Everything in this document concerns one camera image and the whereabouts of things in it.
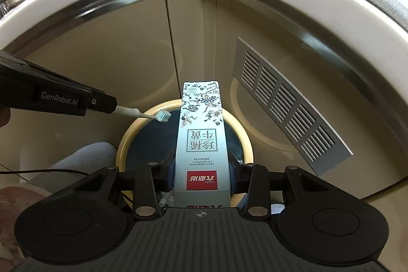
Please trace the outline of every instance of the beige cabinet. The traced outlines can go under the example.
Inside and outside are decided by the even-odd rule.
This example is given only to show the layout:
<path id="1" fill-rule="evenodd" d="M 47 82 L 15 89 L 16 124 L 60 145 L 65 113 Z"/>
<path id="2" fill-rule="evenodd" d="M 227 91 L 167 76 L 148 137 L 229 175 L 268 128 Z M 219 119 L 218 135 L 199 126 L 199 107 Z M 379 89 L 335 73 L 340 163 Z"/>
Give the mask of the beige cabinet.
<path id="1" fill-rule="evenodd" d="M 97 16 L 25 59 L 105 91 L 121 106 L 144 111 L 180 97 L 165 0 L 142 0 Z M 93 142 L 117 147 L 131 122 L 93 111 L 79 117 L 12 110 L 0 131 L 1 160 L 12 170 L 46 168 Z M 4 178 L 2 186 L 17 180 Z"/>
<path id="2" fill-rule="evenodd" d="M 405 272 L 408 270 L 408 180 L 402 181 L 395 189 L 387 195 L 379 195 L 370 204 L 381 211 L 390 227 L 379 261 L 389 271 Z"/>
<path id="3" fill-rule="evenodd" d="M 381 115 L 344 75 L 311 50 L 258 0 L 217 0 L 215 74 L 223 107 L 245 127 L 254 160 L 270 171 L 312 169 L 258 101 L 233 76 L 241 38 L 274 66 L 327 120 L 353 155 L 322 178 L 366 197 L 407 176 L 406 154 Z"/>

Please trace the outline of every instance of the black cable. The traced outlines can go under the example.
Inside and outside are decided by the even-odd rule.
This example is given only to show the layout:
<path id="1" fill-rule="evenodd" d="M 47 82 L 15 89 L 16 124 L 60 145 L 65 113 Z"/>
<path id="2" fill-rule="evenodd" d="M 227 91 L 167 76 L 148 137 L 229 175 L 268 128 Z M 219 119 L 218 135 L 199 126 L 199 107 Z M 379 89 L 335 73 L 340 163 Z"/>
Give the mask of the black cable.
<path id="1" fill-rule="evenodd" d="M 11 169 L 9 169 L 7 166 L 4 166 L 3 164 L 1 164 L 0 163 L 0 166 L 3 166 L 5 169 L 7 169 L 7 170 L 9 170 L 9 171 L 11 171 Z M 23 180 L 25 180 L 25 181 L 27 181 L 28 182 L 28 180 L 26 179 L 26 178 L 24 178 L 23 176 L 21 176 L 21 175 L 19 175 L 19 174 L 16 174 L 19 178 L 21 178 L 21 179 L 23 179 Z"/>
<path id="2" fill-rule="evenodd" d="M 77 171 L 77 170 L 67 170 L 65 168 L 47 168 L 45 170 L 28 170 L 28 171 L 0 171 L 0 174 L 22 174 L 22 173 L 40 173 L 40 172 L 65 172 L 65 173 L 78 173 L 82 175 L 89 175 L 89 173 Z"/>

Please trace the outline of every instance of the metal screw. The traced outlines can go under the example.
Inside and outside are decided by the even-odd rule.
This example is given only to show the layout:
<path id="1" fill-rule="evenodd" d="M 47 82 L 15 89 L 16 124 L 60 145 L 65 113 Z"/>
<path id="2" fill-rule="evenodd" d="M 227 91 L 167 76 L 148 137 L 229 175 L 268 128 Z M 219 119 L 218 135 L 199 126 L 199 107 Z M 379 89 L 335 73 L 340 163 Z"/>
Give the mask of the metal screw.
<path id="1" fill-rule="evenodd" d="M 268 209 L 263 206 L 253 206 L 248 209 L 248 213 L 254 217 L 262 217 L 268 214 Z"/>
<path id="2" fill-rule="evenodd" d="M 139 206 L 135 210 L 135 212 L 139 216 L 149 217 L 149 216 L 152 216 L 152 215 L 154 215 L 156 213 L 156 209 L 153 206 L 144 205 L 144 206 Z"/>

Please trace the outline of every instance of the toothbrush head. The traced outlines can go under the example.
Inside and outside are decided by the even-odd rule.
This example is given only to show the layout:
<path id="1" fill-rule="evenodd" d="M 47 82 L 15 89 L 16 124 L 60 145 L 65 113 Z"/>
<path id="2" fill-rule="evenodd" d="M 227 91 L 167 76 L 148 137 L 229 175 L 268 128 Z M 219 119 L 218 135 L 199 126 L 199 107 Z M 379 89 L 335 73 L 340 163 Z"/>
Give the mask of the toothbrush head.
<path id="1" fill-rule="evenodd" d="M 160 122 L 167 122 L 170 117 L 171 117 L 171 113 L 169 111 L 166 111 L 166 110 L 160 110 L 156 114 L 156 120 L 158 120 Z"/>

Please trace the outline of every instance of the trash bin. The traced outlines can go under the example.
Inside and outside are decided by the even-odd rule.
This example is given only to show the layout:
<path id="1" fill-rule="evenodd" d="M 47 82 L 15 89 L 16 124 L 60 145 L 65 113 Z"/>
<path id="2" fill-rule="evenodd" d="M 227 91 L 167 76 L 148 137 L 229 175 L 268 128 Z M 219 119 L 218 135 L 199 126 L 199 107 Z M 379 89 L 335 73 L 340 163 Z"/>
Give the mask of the trash bin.
<path id="1" fill-rule="evenodd" d="M 175 99 L 156 105 L 146 111 L 155 115 L 159 110 L 172 113 L 167 123 L 136 119 L 124 134 L 116 155 L 116 165 L 121 172 L 133 170 L 136 165 L 149 161 L 161 162 L 172 150 L 176 150 L 177 134 L 180 119 L 181 99 Z M 222 109 L 225 125 L 227 150 L 232 152 L 238 161 L 253 163 L 252 146 L 245 129 L 228 111 Z M 236 206 L 243 194 L 231 197 L 231 206 Z"/>

